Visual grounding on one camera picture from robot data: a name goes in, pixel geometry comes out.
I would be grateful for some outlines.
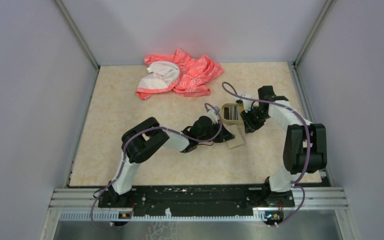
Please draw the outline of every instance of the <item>gray wall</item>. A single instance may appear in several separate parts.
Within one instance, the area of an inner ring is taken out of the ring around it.
[[[221,62],[292,61],[325,0],[64,0],[101,65],[144,55],[207,54]]]
[[[0,239],[38,239],[94,69],[50,0],[0,0]]]
[[[384,1],[338,0],[300,66],[362,239],[384,239]]]

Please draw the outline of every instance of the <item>pink fabric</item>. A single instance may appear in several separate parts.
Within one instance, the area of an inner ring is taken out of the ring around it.
[[[218,62],[211,60],[207,55],[199,59],[192,58],[188,53],[178,48],[173,55],[151,54],[144,57],[149,66],[156,61],[167,61],[176,64],[180,69],[178,78],[165,89],[146,89],[138,87],[136,94],[146,100],[153,94],[173,90],[176,94],[184,97],[199,97],[210,95],[210,89],[206,83],[220,76],[223,68]]]

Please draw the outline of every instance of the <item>purple cable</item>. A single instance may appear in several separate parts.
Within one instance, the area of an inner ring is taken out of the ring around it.
[[[218,119],[220,121],[220,127],[218,128],[218,131],[217,133],[211,137],[210,139],[207,139],[207,140],[199,140],[199,139],[196,139],[196,138],[193,138],[193,137],[190,137],[190,136],[187,136],[185,134],[183,134],[182,132],[179,132],[179,131],[176,131],[176,130],[173,130],[173,129],[170,129],[168,127],[164,127],[164,126],[155,126],[155,127],[151,127],[151,128],[148,128],[148,129],[145,129],[143,131],[140,131],[138,133],[136,133],[135,135],[133,135],[131,138],[129,138],[126,143],[124,144],[124,147],[123,147],[123,160],[121,162],[121,166],[120,166],[120,170],[118,171],[118,174],[117,176],[115,177],[114,180],[110,181],[110,183],[108,183],[107,186],[105,186],[101,191],[100,193],[98,194],[98,196],[95,198],[95,201],[93,201],[93,204],[92,204],[92,207],[90,209],[90,221],[92,222],[92,224],[95,226],[95,228],[99,229],[99,230],[103,230],[103,231],[107,231],[107,230],[110,230],[111,227],[108,227],[108,228],[103,228],[103,227],[100,227],[98,226],[95,221],[94,221],[94,208],[95,208],[95,205],[97,204],[98,200],[101,198],[102,194],[113,184],[115,183],[119,177],[122,175],[122,172],[123,172],[123,168],[125,166],[125,162],[126,162],[126,158],[127,158],[127,154],[126,154],[126,149],[127,149],[127,146],[130,144],[130,142],[137,138],[138,136],[141,136],[142,134],[146,133],[146,132],[149,132],[149,131],[153,131],[153,130],[158,130],[158,129],[161,129],[161,130],[166,130],[168,132],[171,132],[171,133],[174,133],[174,134],[177,134],[177,135],[180,135],[182,137],[185,137],[185,138],[188,138],[190,140],[193,140],[193,141],[196,141],[198,143],[204,143],[204,142],[211,142],[212,140],[214,140],[218,135],[219,133],[222,131],[222,128],[223,128],[223,122],[222,122],[222,116],[220,115],[220,111],[217,111],[217,109],[209,104],[209,103],[204,103],[204,106],[205,106],[205,109],[207,111],[209,111],[209,109],[207,108],[207,106],[209,106],[210,108],[212,108],[214,110],[214,112],[217,114],[218,116]]]
[[[225,84],[229,85],[229,87],[234,91],[231,92],[229,90],[226,89],[225,87]],[[304,163],[304,167],[302,168],[302,172],[301,174],[299,175],[299,177],[295,180],[295,181],[291,181],[292,184],[297,184],[301,181],[301,179],[303,179],[304,177],[304,174],[306,173],[307,171],[307,168],[309,166],[309,161],[310,161],[310,146],[311,146],[311,142],[310,142],[310,130],[309,130],[309,127],[307,126],[307,123],[306,121],[304,120],[304,118],[297,112],[295,111],[293,108],[289,107],[289,106],[286,106],[286,105],[283,105],[283,104],[280,104],[280,103],[276,103],[276,102],[273,102],[273,101],[266,101],[266,100],[260,100],[260,99],[253,99],[253,98],[249,98],[249,97],[244,97],[244,96],[240,96],[238,95],[238,93],[236,92],[236,89],[228,82],[224,81],[221,83],[221,87],[230,95],[232,96],[235,96],[237,98],[240,98],[240,99],[244,99],[244,100],[248,100],[248,101],[255,101],[255,102],[260,102],[260,103],[264,103],[264,104],[272,104],[272,105],[275,105],[275,106],[278,106],[278,107],[282,107],[282,108],[285,108],[289,111],[291,111],[300,121],[301,123],[304,125],[304,129],[305,129],[305,136],[307,138],[307,151],[306,151],[306,154],[305,154],[305,163]]]

